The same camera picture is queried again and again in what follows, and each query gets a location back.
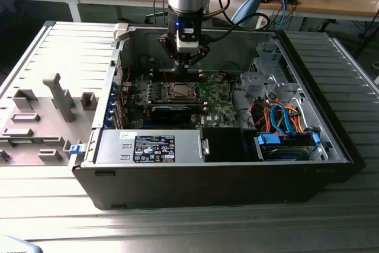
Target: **motherboard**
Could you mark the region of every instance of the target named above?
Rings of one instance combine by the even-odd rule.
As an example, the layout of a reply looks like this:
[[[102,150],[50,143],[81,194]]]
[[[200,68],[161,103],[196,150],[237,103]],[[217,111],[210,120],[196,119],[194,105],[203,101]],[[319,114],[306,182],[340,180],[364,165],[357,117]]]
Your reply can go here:
[[[124,82],[123,98],[130,129],[238,126],[225,73],[141,74]]]

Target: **blue cable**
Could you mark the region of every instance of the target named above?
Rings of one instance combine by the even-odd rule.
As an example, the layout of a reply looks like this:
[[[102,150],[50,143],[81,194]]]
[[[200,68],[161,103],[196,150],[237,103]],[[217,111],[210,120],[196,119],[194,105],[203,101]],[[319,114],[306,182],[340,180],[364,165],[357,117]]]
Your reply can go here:
[[[282,3],[283,3],[283,15],[282,15],[282,20],[280,21],[280,24],[279,24],[277,30],[279,30],[280,26],[282,26],[282,24],[283,24],[283,20],[284,20],[284,17],[285,17],[285,11],[286,11],[285,1],[282,0]]]
[[[275,123],[275,117],[274,117],[274,114],[275,114],[275,110],[277,108],[282,108],[283,110],[283,116],[284,116],[284,122],[285,122],[285,127],[287,128],[288,132],[295,136],[296,135],[296,132],[290,122],[290,115],[288,115],[288,111],[287,109],[282,106],[282,105],[279,105],[279,104],[276,104],[274,105],[272,108],[271,108],[271,113],[270,113],[270,119],[271,119],[271,124],[274,128],[276,128],[278,130],[278,132],[280,132],[281,135],[285,135],[285,133],[283,132],[283,130],[277,126],[277,124]]]

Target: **metal frame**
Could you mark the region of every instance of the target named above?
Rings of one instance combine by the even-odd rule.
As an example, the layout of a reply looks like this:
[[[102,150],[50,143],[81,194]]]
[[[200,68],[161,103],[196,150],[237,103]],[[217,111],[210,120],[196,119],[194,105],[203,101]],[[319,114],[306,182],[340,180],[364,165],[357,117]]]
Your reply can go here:
[[[327,129],[325,130],[330,130],[344,157],[356,164],[358,169],[362,169],[365,162],[284,31],[277,32],[277,44],[303,91],[311,99],[311,104],[314,104],[314,110],[318,111],[326,123]]]

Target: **power supply label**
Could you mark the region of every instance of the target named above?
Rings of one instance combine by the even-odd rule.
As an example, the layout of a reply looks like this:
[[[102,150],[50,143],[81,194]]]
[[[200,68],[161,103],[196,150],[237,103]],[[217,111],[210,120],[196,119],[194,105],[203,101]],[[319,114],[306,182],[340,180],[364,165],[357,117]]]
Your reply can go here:
[[[136,136],[133,161],[175,162],[175,136]]]

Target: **metal table surface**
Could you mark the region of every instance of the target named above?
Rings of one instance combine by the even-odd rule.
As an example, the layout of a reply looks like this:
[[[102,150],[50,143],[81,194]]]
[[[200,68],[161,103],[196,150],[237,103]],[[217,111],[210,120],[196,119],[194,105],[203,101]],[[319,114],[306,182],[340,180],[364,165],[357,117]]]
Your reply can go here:
[[[112,28],[56,23],[63,25],[74,30],[71,36],[92,27],[97,37],[104,27]],[[41,30],[0,88],[1,95],[30,64],[42,38],[69,33],[55,30]],[[81,43],[77,50],[92,44]],[[66,88],[75,92],[77,86]],[[31,241],[44,252],[378,252],[379,159],[373,155],[366,163],[348,182],[331,185],[302,204],[109,211],[94,207],[66,166],[4,166],[0,234]]]

